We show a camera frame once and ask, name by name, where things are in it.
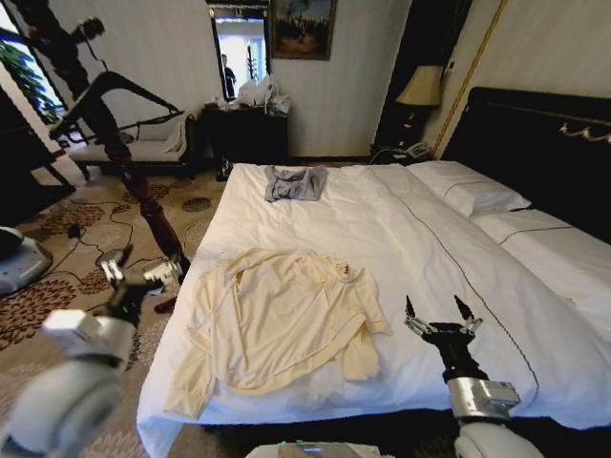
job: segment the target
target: folded gray shirt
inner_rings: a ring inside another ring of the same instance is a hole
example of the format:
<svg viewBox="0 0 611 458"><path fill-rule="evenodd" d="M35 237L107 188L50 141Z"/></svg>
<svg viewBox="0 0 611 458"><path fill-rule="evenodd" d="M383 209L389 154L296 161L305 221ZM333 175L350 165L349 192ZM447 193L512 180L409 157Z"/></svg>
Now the folded gray shirt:
<svg viewBox="0 0 611 458"><path fill-rule="evenodd" d="M327 169L323 165L317 165L311 169L292 172L276 170L273 165L268 165L265 167L265 176L269 180L265 188L265 200L268 202L279 198L318 200L327 181Z"/></svg>

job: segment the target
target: green plant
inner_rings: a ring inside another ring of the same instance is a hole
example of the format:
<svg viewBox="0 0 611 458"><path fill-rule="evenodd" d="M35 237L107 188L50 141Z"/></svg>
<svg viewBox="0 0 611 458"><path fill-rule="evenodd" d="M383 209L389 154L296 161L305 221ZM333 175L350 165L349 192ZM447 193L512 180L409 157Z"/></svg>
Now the green plant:
<svg viewBox="0 0 611 458"><path fill-rule="evenodd" d="M9 43L0 42L0 60L23 95L41 115L45 123L53 124L59 120L57 108L45 94L45 87L40 84L42 77L28 66L33 58L19 51Z"/></svg>

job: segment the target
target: framed painting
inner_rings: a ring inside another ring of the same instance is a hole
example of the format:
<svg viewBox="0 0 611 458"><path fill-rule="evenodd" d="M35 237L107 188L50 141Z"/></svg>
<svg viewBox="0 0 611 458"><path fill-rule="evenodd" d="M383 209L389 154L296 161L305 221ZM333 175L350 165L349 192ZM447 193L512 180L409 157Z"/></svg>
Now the framed painting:
<svg viewBox="0 0 611 458"><path fill-rule="evenodd" d="M272 0L272 57L328 60L337 0Z"/></svg>

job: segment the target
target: black headboard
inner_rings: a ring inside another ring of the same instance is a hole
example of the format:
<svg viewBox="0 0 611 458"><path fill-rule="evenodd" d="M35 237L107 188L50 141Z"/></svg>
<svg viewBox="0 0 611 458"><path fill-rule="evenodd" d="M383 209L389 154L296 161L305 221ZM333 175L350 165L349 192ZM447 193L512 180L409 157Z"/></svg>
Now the black headboard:
<svg viewBox="0 0 611 458"><path fill-rule="evenodd" d="M593 141L607 134L611 99L473 88L442 159L500 181L534 208L609 243L611 142Z"/></svg>

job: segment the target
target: person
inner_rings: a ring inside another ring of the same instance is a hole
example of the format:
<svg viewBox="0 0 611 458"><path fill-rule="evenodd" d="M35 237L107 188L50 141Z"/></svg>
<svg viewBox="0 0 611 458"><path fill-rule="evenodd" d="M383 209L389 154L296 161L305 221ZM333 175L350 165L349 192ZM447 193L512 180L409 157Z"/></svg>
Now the person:
<svg viewBox="0 0 611 458"><path fill-rule="evenodd" d="M236 93L233 89L233 85L236 83L236 75L233 71L227 67L227 54L221 54L222 69L225 73L225 88L227 88L227 97L233 98Z"/></svg>

